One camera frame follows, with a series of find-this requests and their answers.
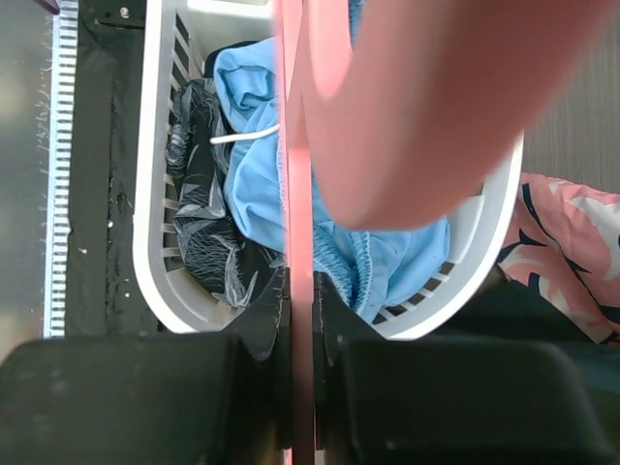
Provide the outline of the pink plastic hanger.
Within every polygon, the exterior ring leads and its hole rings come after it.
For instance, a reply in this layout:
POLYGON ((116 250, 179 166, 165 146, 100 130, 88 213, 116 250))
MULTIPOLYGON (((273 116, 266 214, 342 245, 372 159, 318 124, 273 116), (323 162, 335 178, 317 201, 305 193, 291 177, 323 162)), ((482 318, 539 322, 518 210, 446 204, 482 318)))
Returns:
POLYGON ((312 189, 350 229, 457 206, 565 82, 612 1, 278 1, 293 461, 315 460, 312 189))

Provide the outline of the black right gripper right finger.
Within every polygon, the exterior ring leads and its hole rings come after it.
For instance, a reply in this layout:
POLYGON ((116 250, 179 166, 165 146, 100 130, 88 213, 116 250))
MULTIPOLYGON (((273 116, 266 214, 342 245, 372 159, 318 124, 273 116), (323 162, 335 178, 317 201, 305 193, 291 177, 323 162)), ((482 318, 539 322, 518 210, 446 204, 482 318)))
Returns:
POLYGON ((389 341, 315 278, 318 443, 330 464, 615 464, 619 405, 557 345, 389 341))

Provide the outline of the light blue shorts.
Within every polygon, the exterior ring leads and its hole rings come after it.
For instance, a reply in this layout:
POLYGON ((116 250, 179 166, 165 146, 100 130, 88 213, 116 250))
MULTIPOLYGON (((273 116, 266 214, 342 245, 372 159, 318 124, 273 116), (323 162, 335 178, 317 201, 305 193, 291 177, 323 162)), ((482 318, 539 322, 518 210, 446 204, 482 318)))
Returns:
MULTIPOLYGON (((276 43, 269 38, 228 47, 214 61, 223 113, 238 134, 265 131, 278 122, 276 43)), ((239 140, 231 147, 224 198, 241 233, 264 247, 284 249, 279 137, 239 140)), ((404 232, 350 231, 313 195, 314 264, 341 299, 367 323, 380 310, 408 300, 440 269, 450 251, 450 222, 441 218, 404 232)))

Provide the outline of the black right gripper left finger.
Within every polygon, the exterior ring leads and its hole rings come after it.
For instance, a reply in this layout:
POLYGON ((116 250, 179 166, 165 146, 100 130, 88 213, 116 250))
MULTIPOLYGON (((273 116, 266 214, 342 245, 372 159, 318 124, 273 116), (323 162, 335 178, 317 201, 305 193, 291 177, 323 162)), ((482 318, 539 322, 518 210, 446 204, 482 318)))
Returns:
POLYGON ((224 329, 39 339, 1 366, 5 464, 279 464, 289 274, 224 329))

